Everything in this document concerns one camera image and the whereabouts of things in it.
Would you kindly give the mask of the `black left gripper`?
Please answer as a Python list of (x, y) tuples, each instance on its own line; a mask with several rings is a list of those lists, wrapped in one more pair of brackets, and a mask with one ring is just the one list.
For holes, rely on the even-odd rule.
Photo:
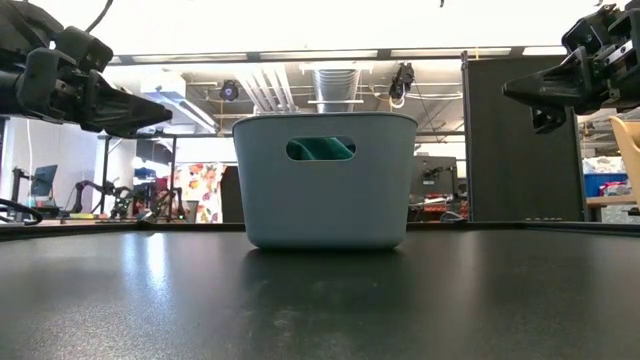
[(17, 113), (123, 139), (148, 138), (138, 130), (173, 116), (159, 103), (112, 86), (97, 69), (82, 70), (69, 56), (46, 48), (27, 55), (17, 78)]

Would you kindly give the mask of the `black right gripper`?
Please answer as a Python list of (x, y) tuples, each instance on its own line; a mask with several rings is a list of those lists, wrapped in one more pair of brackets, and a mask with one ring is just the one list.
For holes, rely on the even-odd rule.
[(640, 4), (602, 4), (585, 17), (598, 17), (608, 36), (594, 54), (578, 47), (559, 65), (507, 81), (504, 96), (532, 107), (536, 134), (547, 134), (567, 121), (569, 106), (586, 99), (586, 53), (595, 83), (602, 84), (604, 100), (599, 108), (626, 112), (640, 107)]

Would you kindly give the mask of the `green microfiber towel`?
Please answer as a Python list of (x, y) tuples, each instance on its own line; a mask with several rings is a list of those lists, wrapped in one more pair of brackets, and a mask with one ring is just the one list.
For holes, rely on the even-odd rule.
[(286, 153), (296, 161), (349, 160), (355, 149), (338, 137), (312, 137), (290, 140)]

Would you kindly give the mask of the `black partition panel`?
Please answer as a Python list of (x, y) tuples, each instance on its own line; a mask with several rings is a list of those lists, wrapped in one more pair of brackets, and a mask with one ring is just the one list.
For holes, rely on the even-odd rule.
[(502, 94), (505, 82), (560, 61), (559, 56), (462, 56), (466, 178), (473, 222), (586, 219), (575, 124), (537, 134), (531, 108)]

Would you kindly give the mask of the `light plywood chair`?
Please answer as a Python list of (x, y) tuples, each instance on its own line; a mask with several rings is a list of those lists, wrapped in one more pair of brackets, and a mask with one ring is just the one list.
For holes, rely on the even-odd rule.
[(632, 197), (640, 209), (640, 120), (610, 116), (609, 122), (631, 184)]

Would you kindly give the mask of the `blue storage bin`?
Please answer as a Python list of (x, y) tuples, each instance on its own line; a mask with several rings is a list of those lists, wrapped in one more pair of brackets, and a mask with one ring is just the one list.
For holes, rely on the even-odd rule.
[(587, 173), (584, 177), (584, 192), (586, 197), (600, 197), (601, 187), (606, 183), (625, 182), (626, 173)]

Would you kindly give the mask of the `desk monitor on stand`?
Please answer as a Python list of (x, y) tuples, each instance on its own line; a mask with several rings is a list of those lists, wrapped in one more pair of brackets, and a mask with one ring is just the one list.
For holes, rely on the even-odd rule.
[(49, 197), (53, 190), (57, 165), (41, 166), (32, 175), (31, 195), (33, 197)]

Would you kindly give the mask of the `floral patterned cloth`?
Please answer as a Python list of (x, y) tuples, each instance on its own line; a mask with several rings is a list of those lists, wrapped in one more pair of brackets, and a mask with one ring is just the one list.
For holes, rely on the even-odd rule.
[(175, 170), (174, 185), (182, 189), (182, 199), (196, 201), (196, 223), (222, 223), (222, 163), (182, 163)]

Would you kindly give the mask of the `wooden shelf board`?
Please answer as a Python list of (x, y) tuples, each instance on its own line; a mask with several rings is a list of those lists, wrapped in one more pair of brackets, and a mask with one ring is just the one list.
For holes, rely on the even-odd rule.
[(636, 199), (631, 195), (588, 197), (586, 199), (586, 204), (590, 208), (618, 205), (637, 205)]

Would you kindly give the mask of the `pale blue plastic basket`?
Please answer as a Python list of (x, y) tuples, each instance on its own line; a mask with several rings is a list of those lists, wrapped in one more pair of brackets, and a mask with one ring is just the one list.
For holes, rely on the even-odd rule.
[[(269, 114), (232, 127), (246, 234), (259, 248), (393, 248), (405, 237), (416, 121), (389, 112)], [(338, 137), (349, 160), (291, 160)]]

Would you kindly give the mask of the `silver ventilation duct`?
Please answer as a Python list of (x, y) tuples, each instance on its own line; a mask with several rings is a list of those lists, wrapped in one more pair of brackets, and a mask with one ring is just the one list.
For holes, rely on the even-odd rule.
[(360, 71), (320, 69), (313, 71), (316, 108), (319, 113), (353, 112)]

